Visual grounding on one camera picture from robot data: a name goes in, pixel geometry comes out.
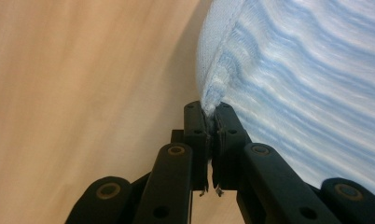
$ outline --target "folded cloth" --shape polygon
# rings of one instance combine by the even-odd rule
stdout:
[[[215,0],[197,65],[207,116],[230,104],[304,181],[375,194],[375,0]]]

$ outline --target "light brown wood tabletop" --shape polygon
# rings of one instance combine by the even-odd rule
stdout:
[[[95,180],[149,172],[200,99],[209,0],[0,1],[0,223],[64,223]],[[192,223],[243,223],[235,193]]]

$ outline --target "round metal screw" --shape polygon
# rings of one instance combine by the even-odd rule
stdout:
[[[179,156],[185,153],[184,147],[169,147],[168,148],[168,154],[172,156]]]
[[[120,193],[120,185],[114,182],[101,185],[97,189],[97,197],[102,200],[111,199]]]
[[[251,148],[252,151],[254,151],[256,154],[259,154],[261,156],[266,156],[268,155],[270,152],[267,148],[265,147],[261,147],[261,146],[254,146]]]
[[[349,186],[349,185],[346,185],[346,184],[337,184],[335,186],[335,190],[339,195],[341,195],[344,198],[349,199],[351,201],[361,201],[361,200],[363,200],[362,193],[358,189],[356,189],[352,186]]]

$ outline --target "wooden surface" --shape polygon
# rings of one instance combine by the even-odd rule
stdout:
[[[151,170],[183,106],[210,1],[0,1],[0,223],[64,223],[89,184]],[[241,223],[195,195],[193,223]]]

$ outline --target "light blue fabric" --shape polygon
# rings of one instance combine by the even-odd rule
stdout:
[[[375,1],[215,0],[197,65],[208,116],[228,103],[306,182],[375,193]]]

